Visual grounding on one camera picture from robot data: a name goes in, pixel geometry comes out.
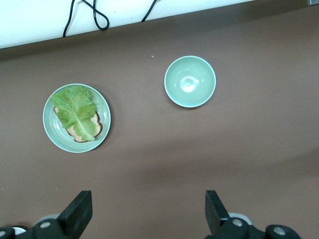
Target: bowl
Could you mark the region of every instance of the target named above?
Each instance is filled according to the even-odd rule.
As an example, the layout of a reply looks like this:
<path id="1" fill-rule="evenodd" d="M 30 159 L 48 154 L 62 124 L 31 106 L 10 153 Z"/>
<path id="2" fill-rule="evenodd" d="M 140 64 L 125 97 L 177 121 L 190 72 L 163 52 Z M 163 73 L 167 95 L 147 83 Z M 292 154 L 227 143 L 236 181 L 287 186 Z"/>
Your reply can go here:
<path id="1" fill-rule="evenodd" d="M 183 56 L 168 67 L 164 87 L 169 98 L 182 107 L 198 107 L 207 102 L 216 87 L 211 65 L 197 56 Z"/>

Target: black cable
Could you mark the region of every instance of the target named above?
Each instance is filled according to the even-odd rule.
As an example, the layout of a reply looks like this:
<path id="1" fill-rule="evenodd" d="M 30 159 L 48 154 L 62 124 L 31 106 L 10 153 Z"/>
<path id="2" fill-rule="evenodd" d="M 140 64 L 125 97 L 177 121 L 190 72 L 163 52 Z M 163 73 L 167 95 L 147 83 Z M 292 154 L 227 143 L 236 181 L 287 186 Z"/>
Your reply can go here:
<path id="1" fill-rule="evenodd" d="M 81 1 L 84 2 L 86 5 L 88 5 L 88 6 L 93 10 L 93 18 L 94 18 L 94 21 L 95 21 L 96 26 L 97 26 L 100 30 L 102 30 L 102 31 L 108 29 L 109 26 L 110 26 L 110 21 L 109 21 L 109 19 L 108 19 L 103 13 L 101 13 L 101 12 L 99 12 L 99 11 L 96 10 L 96 0 L 93 0 L 93 6 L 90 5 L 90 4 L 89 4 L 87 1 L 85 1 L 85 0 L 81 0 Z M 70 16 L 69 16 L 68 22 L 67 22 L 66 25 L 65 25 L 65 28 L 64 28 L 64 31 L 63 31 L 63 37 L 65 37 L 66 31 L 67 31 L 67 29 L 68 29 L 68 27 L 69 27 L 69 25 L 70 25 L 70 22 L 71 22 L 74 2 L 75 2 L 75 0 L 72 0 L 71 8 L 70 8 Z M 96 19 L 96 13 L 105 18 L 105 20 L 106 20 L 106 22 L 107 22 L 106 27 L 100 27 L 100 25 L 98 24 L 98 21 L 97 21 L 97 19 Z"/>
<path id="2" fill-rule="evenodd" d="M 150 14 L 150 12 L 152 11 L 152 9 L 153 9 L 153 7 L 154 7 L 156 1 L 157 1 L 157 0 L 154 0 L 154 1 L 153 1 L 153 3 L 152 3 L 152 5 L 151 5 L 151 7 L 150 7 L 148 13 L 146 13 L 146 15 L 145 15 L 145 17 L 143 18 L 142 22 L 144 22 L 144 21 L 146 20 L 146 18 L 149 16 L 149 14 Z"/>

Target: bread slice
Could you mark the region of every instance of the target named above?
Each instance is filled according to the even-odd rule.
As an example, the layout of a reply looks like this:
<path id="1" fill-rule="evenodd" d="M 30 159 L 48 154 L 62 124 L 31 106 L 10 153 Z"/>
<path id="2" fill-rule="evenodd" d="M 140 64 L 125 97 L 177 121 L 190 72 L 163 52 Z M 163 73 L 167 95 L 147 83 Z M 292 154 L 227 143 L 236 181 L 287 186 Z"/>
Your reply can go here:
<path id="1" fill-rule="evenodd" d="M 54 112 L 57 114 L 58 111 L 59 111 L 59 108 L 58 107 L 54 107 L 53 108 Z M 97 137 L 101 131 L 102 131 L 102 124 L 100 122 L 100 116 L 97 112 L 95 112 L 94 116 L 91 118 L 91 121 L 94 123 L 95 125 L 95 132 L 94 132 L 94 137 Z M 68 132 L 68 134 L 70 136 L 72 136 L 74 138 L 74 141 L 75 142 L 78 142 L 78 143 L 84 143 L 84 142 L 87 142 L 87 140 L 82 140 L 82 137 L 81 136 L 78 136 L 75 132 L 75 130 L 73 129 L 73 126 L 69 127 L 69 128 L 66 128 L 66 131 Z"/>

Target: light green plate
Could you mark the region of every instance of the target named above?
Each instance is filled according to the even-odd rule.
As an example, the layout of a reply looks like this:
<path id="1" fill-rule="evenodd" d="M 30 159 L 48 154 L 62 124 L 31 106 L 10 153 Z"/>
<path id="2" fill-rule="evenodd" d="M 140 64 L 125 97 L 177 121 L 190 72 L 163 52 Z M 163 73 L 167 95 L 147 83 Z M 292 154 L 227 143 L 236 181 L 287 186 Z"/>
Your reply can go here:
<path id="1" fill-rule="evenodd" d="M 111 126 L 111 113 L 108 103 L 104 97 L 95 89 L 83 84 L 69 84 L 57 89 L 52 94 L 64 89 L 68 86 L 83 86 L 89 88 L 92 94 L 92 101 L 96 104 L 97 112 L 100 116 L 100 122 L 102 124 L 101 133 L 95 138 L 94 141 L 78 143 L 74 141 L 74 138 L 70 136 L 67 131 L 62 127 L 62 123 L 56 116 L 53 108 L 54 105 L 51 102 L 51 96 L 47 100 L 43 110 L 43 125 L 46 134 L 50 140 L 59 148 L 71 152 L 71 153 L 83 153 L 90 151 L 100 145 L 106 138 Z"/>

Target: lettuce leaf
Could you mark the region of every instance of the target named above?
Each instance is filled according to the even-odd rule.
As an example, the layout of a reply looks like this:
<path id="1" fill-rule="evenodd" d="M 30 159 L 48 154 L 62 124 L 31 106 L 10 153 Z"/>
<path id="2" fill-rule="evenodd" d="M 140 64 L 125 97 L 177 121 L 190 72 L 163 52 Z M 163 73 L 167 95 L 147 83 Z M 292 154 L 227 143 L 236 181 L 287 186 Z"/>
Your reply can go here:
<path id="1" fill-rule="evenodd" d="M 65 129 L 73 126 L 76 134 L 83 140 L 95 140 L 95 125 L 91 121 L 96 106 L 87 87 L 69 86 L 52 95 L 51 101 L 59 108 L 57 116 Z"/>

